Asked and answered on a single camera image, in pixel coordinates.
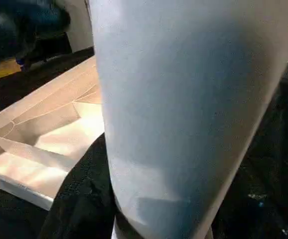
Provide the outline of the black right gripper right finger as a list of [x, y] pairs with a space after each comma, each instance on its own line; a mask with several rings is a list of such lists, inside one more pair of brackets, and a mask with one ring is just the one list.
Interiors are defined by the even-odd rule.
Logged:
[[215, 239], [288, 239], [288, 215], [244, 160], [211, 228]]

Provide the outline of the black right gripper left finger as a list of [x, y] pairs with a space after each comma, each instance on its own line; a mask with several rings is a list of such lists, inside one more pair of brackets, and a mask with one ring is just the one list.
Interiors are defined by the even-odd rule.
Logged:
[[65, 177], [40, 239], [109, 239], [116, 204], [105, 135], [101, 134]]

